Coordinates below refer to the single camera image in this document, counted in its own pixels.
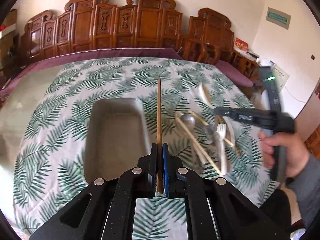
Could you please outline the right grey sleeve forearm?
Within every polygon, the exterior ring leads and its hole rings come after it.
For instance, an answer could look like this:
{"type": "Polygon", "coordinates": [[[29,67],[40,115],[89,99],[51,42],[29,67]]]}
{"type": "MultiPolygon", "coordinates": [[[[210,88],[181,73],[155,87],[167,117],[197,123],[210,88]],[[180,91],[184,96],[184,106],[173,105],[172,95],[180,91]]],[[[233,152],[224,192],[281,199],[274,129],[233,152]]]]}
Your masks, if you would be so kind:
{"type": "Polygon", "coordinates": [[[296,179],[288,185],[297,197],[300,214],[308,228],[319,213],[319,159],[313,155],[296,179]]]}

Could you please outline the right hand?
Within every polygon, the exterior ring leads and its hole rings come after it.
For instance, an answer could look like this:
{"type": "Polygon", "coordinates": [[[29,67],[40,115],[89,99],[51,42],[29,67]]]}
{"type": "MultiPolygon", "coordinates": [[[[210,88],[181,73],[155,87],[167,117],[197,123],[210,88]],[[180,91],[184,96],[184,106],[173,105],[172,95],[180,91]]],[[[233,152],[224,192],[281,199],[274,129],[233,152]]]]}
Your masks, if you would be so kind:
{"type": "Polygon", "coordinates": [[[263,131],[260,131],[259,139],[263,150],[264,166],[268,169],[273,168],[275,164],[273,156],[275,147],[286,147],[286,176],[289,178],[298,176],[310,159],[310,153],[297,133],[277,133],[267,137],[263,131]]]}

